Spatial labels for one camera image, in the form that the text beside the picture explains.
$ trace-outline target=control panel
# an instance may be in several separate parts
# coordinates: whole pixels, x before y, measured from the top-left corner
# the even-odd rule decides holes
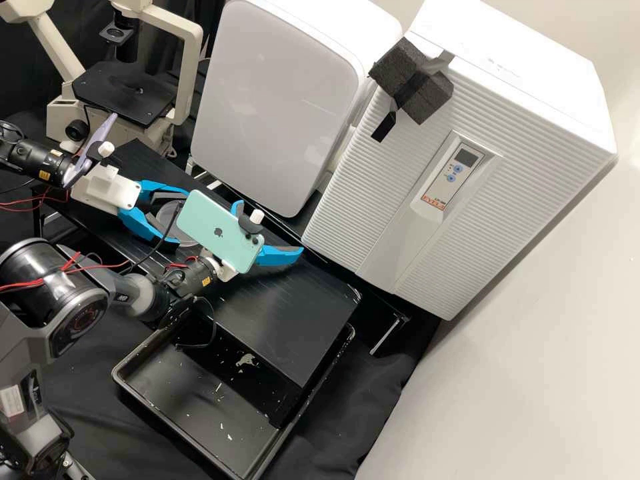
[[[445,162],[438,174],[427,182],[412,202],[414,210],[426,208],[444,211],[464,182],[482,162],[485,153],[464,141],[451,145],[444,155]]]

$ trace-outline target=black foam block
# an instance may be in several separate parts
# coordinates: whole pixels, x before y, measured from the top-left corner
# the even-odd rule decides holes
[[[421,66],[426,62],[428,58],[403,37],[369,72],[369,76],[396,101],[398,96],[402,97],[399,107],[419,125],[453,95],[453,84],[442,72],[421,73]]]

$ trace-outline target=white wall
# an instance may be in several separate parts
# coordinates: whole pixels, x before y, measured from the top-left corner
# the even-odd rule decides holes
[[[489,3],[594,60],[619,164],[422,360],[357,478],[640,479],[640,1]]]

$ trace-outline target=white clamp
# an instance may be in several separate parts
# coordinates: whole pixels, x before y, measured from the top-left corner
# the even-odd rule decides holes
[[[108,157],[114,149],[111,142],[103,142],[98,147],[98,152],[103,157]],[[118,209],[131,210],[138,195],[140,184],[118,175],[118,168],[113,165],[94,166],[71,188],[71,198],[74,200],[116,216]]]

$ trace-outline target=label sticker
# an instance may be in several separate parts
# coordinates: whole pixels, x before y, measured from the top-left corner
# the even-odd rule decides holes
[[[428,196],[426,193],[422,196],[422,200],[427,202],[430,205],[433,205],[434,207],[436,207],[438,210],[444,210],[445,207],[447,206],[447,204],[436,200],[436,199],[432,199],[430,196]]]
[[[8,418],[24,413],[25,405],[18,385],[0,390],[0,411]]]

